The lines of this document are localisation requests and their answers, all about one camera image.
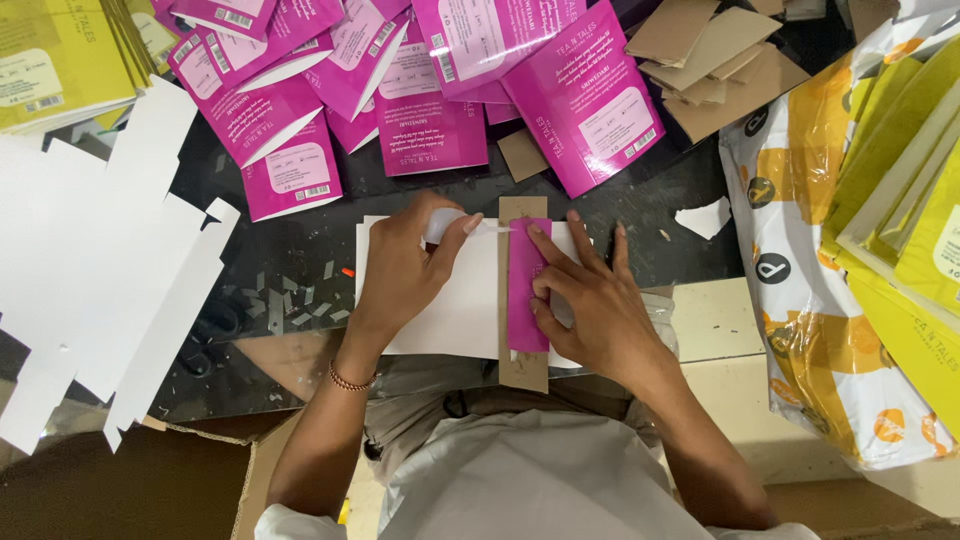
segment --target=person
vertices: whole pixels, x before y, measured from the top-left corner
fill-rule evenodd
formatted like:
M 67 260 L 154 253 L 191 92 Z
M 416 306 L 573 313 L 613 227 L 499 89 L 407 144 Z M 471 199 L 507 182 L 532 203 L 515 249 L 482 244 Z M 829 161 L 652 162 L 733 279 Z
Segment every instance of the person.
M 366 390 L 377 359 L 444 286 L 483 217 L 454 221 L 428 253 L 420 236 L 438 208 L 460 209 L 427 191 L 371 227 L 363 294 L 328 377 L 276 464 L 257 538 L 347 537 L 336 520 L 365 436 L 365 415 L 367 431 L 376 416 L 368 411 Z M 386 444 L 406 447 L 399 453 L 378 448 L 386 450 L 380 458 L 391 455 L 386 461 L 393 463 L 381 471 L 389 484 L 379 538 L 817 538 L 804 526 L 778 525 L 762 485 L 690 391 L 644 304 L 656 298 L 636 286 L 622 224 L 608 267 L 576 211 L 567 214 L 567 223 L 582 264 L 535 225 L 528 229 L 549 263 L 534 278 L 530 309 L 558 354 L 620 383 L 645 405 L 683 506 L 671 496 L 650 448 L 656 445 L 644 444 L 627 424 L 573 405 L 564 409 L 548 397 L 541 398 L 546 406 L 515 412 L 493 413 L 495 407 L 487 406 L 488 415 L 467 405 L 470 414 L 455 415 L 462 418 L 421 401 L 408 411 L 413 420 L 389 407 L 394 413 L 386 417 L 400 427 L 380 429 L 381 440 L 373 441 L 382 447 L 383 433 L 392 430 Z M 571 305 L 572 328 L 551 312 L 551 292 Z M 404 442 L 410 434 L 419 440 Z

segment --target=forearm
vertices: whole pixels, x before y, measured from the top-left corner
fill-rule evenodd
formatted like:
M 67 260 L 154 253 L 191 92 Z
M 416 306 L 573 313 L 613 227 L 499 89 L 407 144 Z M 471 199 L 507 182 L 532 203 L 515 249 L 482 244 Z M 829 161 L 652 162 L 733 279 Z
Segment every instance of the forearm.
M 773 527 L 777 518 L 763 486 L 697 401 L 680 365 L 670 360 L 662 364 L 657 384 L 648 380 L 637 392 L 653 415 L 684 507 L 704 526 Z
M 334 360 L 348 382 L 370 380 L 383 347 L 362 331 L 348 330 Z M 349 391 L 325 375 L 290 435 L 270 481 L 267 506 L 334 520 L 353 478 L 367 408 L 366 391 Z

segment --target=white shirt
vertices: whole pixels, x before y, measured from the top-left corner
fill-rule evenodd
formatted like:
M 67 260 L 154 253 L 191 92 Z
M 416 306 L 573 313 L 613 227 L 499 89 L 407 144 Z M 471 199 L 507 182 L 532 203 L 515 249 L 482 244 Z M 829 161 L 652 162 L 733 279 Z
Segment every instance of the white shirt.
M 344 540 L 347 528 L 274 504 L 255 535 Z M 410 538 L 818 537 L 796 524 L 703 528 L 673 500 L 666 472 L 633 430 L 603 416 L 530 410 L 440 422 L 384 497 L 379 539 Z

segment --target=hand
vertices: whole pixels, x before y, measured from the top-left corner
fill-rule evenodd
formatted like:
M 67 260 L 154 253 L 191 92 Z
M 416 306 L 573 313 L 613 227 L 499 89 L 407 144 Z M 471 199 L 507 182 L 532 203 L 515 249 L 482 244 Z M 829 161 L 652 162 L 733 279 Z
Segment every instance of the hand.
M 450 279 L 460 247 L 483 214 L 452 222 L 440 245 L 428 254 L 420 247 L 422 235 L 430 214 L 441 208 L 463 210 L 432 191 L 423 191 L 408 209 L 370 227 L 367 274 L 360 302 L 350 316 L 348 334 L 362 329 L 365 339 L 372 339 L 382 352 Z
M 540 330 L 558 354 L 616 380 L 635 394 L 649 393 L 664 378 L 676 380 L 680 364 L 660 341 L 640 298 L 630 272 L 623 225 L 617 223 L 611 270 L 590 244 L 587 227 L 576 210 L 566 218 L 583 266 L 564 255 L 536 225 L 527 229 L 550 264 L 533 281 L 536 298 L 530 309 L 537 315 Z M 561 324 L 546 303 L 551 289 L 573 308 L 573 328 Z

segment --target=fingernail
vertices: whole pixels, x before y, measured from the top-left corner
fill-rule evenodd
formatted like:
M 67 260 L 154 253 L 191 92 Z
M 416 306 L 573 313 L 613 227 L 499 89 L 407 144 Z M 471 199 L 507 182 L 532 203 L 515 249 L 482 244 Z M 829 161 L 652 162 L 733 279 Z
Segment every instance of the fingernail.
M 483 213 L 477 212 L 473 214 L 470 219 L 467 221 L 467 224 L 464 225 L 464 233 L 470 234 L 474 229 L 480 225 L 480 220 L 483 219 Z

